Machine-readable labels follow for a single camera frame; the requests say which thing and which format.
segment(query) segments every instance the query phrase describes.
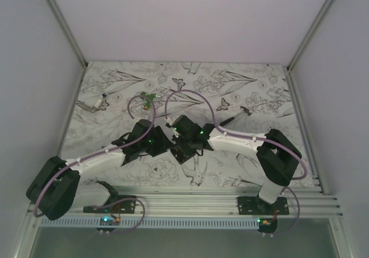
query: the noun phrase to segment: pink cable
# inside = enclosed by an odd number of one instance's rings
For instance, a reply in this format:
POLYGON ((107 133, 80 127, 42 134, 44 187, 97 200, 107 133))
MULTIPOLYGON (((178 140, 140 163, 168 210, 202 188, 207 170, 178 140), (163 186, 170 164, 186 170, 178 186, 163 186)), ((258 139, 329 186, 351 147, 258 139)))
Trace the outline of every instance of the pink cable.
MULTIPOLYGON (((115 151, 115 150, 118 150, 118 149, 122 149, 122 148, 125 148, 125 147, 129 147, 130 145, 133 145, 135 144, 136 142, 140 141, 141 139, 143 139, 149 132, 150 130, 153 128, 154 126, 154 122, 155 122, 155 118, 156 118, 156 108, 154 106, 154 103, 151 99, 149 99, 147 96, 145 95, 136 95, 136 96, 133 96, 129 102, 128 102, 128 110, 129 110, 129 105, 130 103, 132 102, 133 99, 135 98, 145 98, 147 101, 149 101, 152 105, 152 109, 153 109, 153 120, 148 128, 148 130, 146 130, 146 132, 144 134, 142 134, 139 138, 135 139, 134 141, 131 141, 130 143, 127 143, 127 144, 124 144, 124 145, 121 145, 120 147, 113 147, 113 148, 110 148, 109 151, 115 151)), ((102 155, 102 154, 105 154, 105 150, 101 150, 101 151, 98 151, 98 152, 95 152, 95 153, 92 153, 92 154, 89 154, 85 157, 82 157, 81 160, 80 160, 80 163, 88 160, 88 159, 91 159, 93 157, 96 157, 96 156, 99 156, 99 155, 102 155)), ((35 207, 33 209, 33 215, 37 218, 43 216, 43 214, 38 214, 37 211, 39 209, 39 206, 40 206, 40 203, 41 203, 41 200, 42 198, 44 197, 47 189, 51 186, 51 184, 62 174, 64 173, 65 171, 67 171, 68 169, 70 169, 71 167, 77 165, 78 162, 75 161, 67 166, 65 166, 64 168, 62 168, 61 170, 59 170, 53 177, 51 177, 51 179, 46 183, 45 187, 41 190, 40 192, 40 195, 39 197, 37 198, 36 200, 36 203, 35 203, 35 207)))
MULTIPOLYGON (((209 101, 204 97, 202 96, 201 94, 199 94, 198 92, 195 92, 195 91, 192 91, 190 89, 180 89, 178 91, 175 91, 173 93, 171 93, 167 100, 165 101, 165 118, 167 119, 168 118, 168 113, 167 113, 167 105, 168 105, 168 102, 169 102, 169 99, 172 95, 175 95, 175 94, 178 94, 180 92, 191 92, 192 94, 195 94, 197 96, 199 96, 200 98, 202 98, 206 104, 209 106, 210 108, 210 112, 212 113, 212 117, 213 117, 213 123, 214 123, 214 126, 215 128, 221 132, 221 133, 224 133, 226 132, 227 135, 230 135, 232 137, 236 137, 236 138, 241 138, 241 139, 248 139, 248 140, 253 140, 253 137, 251 136, 247 136, 247 135, 241 135, 241 134, 234 134, 234 133, 230 133, 229 131, 227 131, 226 129, 223 129, 222 127, 220 127, 218 125, 218 123, 216 122, 216 119, 215 119, 215 114, 214 114, 214 110, 213 110, 213 107, 212 105, 209 103, 209 101)), ((305 163, 302 161, 302 159, 300 157, 298 157, 293 151, 291 151, 290 149, 288 149, 287 147, 285 147, 284 145, 280 144, 280 143, 277 143, 276 141, 272 141, 272 140, 269 140, 269 139, 266 139, 266 138, 259 138, 257 137, 256 138, 256 141, 264 141, 266 143, 269 143, 269 144, 274 144, 276 147, 279 147, 281 149, 283 149, 284 151, 286 151, 287 153, 289 153, 290 155, 292 155, 302 166, 302 168, 304 169, 304 174, 300 177, 295 177, 295 178, 292 178, 292 180, 302 180, 304 178, 306 178, 307 176, 307 167, 305 165, 305 163)))
POLYGON ((140 226, 140 224, 144 221, 145 219, 145 215, 146 215, 146 209, 145 209, 145 205, 143 204, 143 202, 139 199, 136 199, 134 197, 127 197, 125 199, 120 199, 116 202, 113 202, 113 203, 110 203, 108 205, 103 205, 103 206, 91 206, 92 208, 99 208, 99 209, 104 209, 104 208, 108 208, 108 207, 112 207, 112 206, 116 206, 117 204, 121 203, 121 202, 124 202, 124 201, 127 201, 127 200, 135 200, 137 201, 138 203, 140 203, 140 205, 142 206, 142 217, 141 219, 134 225, 132 226, 131 228, 128 228, 126 230, 121 230, 121 231, 116 231, 114 232, 114 234, 126 234, 126 233, 130 233, 132 231, 134 231, 138 226, 140 226))
POLYGON ((301 208, 300 208, 300 202, 299 202, 298 196, 296 195, 296 193, 290 187, 284 187, 284 188, 288 189, 293 194, 293 196, 295 197, 296 203, 298 205, 298 215, 296 216, 296 219, 293 222, 293 225, 289 229, 287 229, 286 231, 283 231, 283 232, 273 233, 273 235, 284 235, 284 234, 286 234, 287 232, 289 232, 289 231, 291 231, 292 229, 295 228, 297 222, 300 219, 301 208))

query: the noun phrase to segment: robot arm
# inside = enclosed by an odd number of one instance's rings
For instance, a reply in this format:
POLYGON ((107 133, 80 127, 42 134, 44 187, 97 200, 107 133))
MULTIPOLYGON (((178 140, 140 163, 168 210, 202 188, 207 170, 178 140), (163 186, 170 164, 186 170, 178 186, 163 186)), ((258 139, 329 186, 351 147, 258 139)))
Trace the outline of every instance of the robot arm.
POLYGON ((185 115, 169 118, 167 123, 174 131, 173 140, 176 142, 171 152, 180 164, 204 149, 232 151, 258 160, 266 174, 258 197, 269 204, 273 204, 284 187, 289 185, 299 162, 283 149, 256 138, 275 141, 302 157, 297 148, 276 129, 271 129, 267 134, 233 132, 255 138, 244 139, 221 133, 213 124, 205 124, 201 128, 185 115))
MULTIPOLYGON (((171 143, 161 127, 157 126, 152 128, 140 141, 122 149, 117 148, 137 140, 147 131, 151 122, 141 119, 135 124, 132 132, 113 141, 105 148, 106 152, 103 154, 100 150, 95 154, 90 154, 90 159, 83 162, 80 158, 68 160, 62 160, 58 156, 50 158, 28 188, 26 196, 35 203, 43 188, 58 171, 77 162, 73 169, 67 169, 52 182, 42 197, 39 209, 48 219, 54 220, 60 218, 71 208, 107 205, 115 202, 119 197, 112 186, 105 182, 89 185, 83 182, 108 169, 119 168, 130 163, 143 152, 154 157, 168 149, 180 164, 196 155, 197 150, 205 149, 233 151, 259 160, 266 178, 258 196, 269 204, 276 201, 283 188, 289 185, 296 171, 298 161, 273 144, 227 136, 214 128, 213 124, 205 124, 201 128, 184 115, 175 117, 173 120, 168 119, 167 123, 167 126, 174 132, 175 144, 171 143)), ((272 129, 268 134, 239 134, 248 135, 251 138, 261 137, 273 140, 301 157, 301 153, 278 130, 272 129)))
POLYGON ((40 196, 46 183, 62 168, 77 162, 71 169, 67 169, 55 180, 43 196, 39 209, 50 220, 63 216, 69 209, 91 205, 101 206, 117 200, 118 194, 112 186, 105 182, 95 182, 84 185, 83 182, 94 178, 108 169, 119 168, 136 160, 143 152, 152 157, 162 154, 173 146, 163 133, 161 127, 152 128, 140 141, 129 147, 117 148, 141 137, 149 128, 151 122, 139 120, 132 132, 123 135, 105 147, 106 152, 97 151, 90 154, 90 159, 81 162, 80 158, 62 160, 55 156, 50 158, 29 186, 26 196, 33 203, 40 196))

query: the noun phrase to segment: floral patterned surface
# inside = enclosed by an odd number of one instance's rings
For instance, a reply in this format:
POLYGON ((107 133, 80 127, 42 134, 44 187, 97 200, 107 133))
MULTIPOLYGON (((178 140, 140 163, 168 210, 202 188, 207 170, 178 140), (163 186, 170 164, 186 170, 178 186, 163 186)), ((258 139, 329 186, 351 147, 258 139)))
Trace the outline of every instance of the floral patterned surface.
MULTIPOLYGON (((97 151, 132 130, 135 121, 127 113, 128 100, 142 91, 157 95, 156 125, 166 135, 172 133, 164 122, 164 103, 178 89, 200 92, 212 104, 221 122, 233 117, 242 107, 243 114, 228 129, 247 133, 266 133, 271 128, 281 130, 303 154, 308 165, 295 117, 291 96, 280 65, 245 63, 167 63, 167 62, 91 62, 86 72, 73 118, 63 146, 62 157, 77 158, 97 151), (95 113, 80 107, 92 106, 102 93, 107 101, 95 113)), ((144 110, 145 101, 136 99, 131 109, 136 117, 150 119, 151 110, 144 110)), ((202 99, 190 93, 177 94, 168 104, 172 116, 186 114, 203 125, 211 122, 211 114, 202 99)), ((302 175, 299 166, 295 176, 302 175)), ((258 161, 251 157, 227 152, 205 151, 179 165, 168 151, 157 157, 144 156, 120 169, 107 170, 96 179, 115 186, 247 186, 245 182, 262 183, 264 173, 258 161)), ((308 177, 292 181, 292 186, 314 186, 308 177)))

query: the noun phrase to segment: white wall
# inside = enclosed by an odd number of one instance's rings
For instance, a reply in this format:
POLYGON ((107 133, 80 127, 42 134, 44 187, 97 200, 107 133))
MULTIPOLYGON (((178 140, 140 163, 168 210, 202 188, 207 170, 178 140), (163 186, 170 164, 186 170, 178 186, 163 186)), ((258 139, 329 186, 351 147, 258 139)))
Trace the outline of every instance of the white wall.
POLYGON ((324 0, 57 0, 88 60, 288 65, 324 0))
POLYGON ((337 0, 293 73, 318 160, 369 256, 369 0, 337 0))
POLYGON ((0 257, 10 257, 27 187, 56 154, 80 70, 45 0, 0 0, 0 257))

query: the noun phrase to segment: glass panel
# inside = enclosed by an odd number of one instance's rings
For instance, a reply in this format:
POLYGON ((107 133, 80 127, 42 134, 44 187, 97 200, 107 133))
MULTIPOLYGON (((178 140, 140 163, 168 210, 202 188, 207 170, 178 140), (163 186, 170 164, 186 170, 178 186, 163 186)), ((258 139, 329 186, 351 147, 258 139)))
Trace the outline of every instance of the glass panel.
MULTIPOLYGON (((279 219, 280 231, 292 219, 279 219)), ((32 249, 37 258, 120 257, 338 257, 327 219, 302 219, 286 235, 255 230, 138 229, 99 235, 96 229, 41 227, 32 249)))

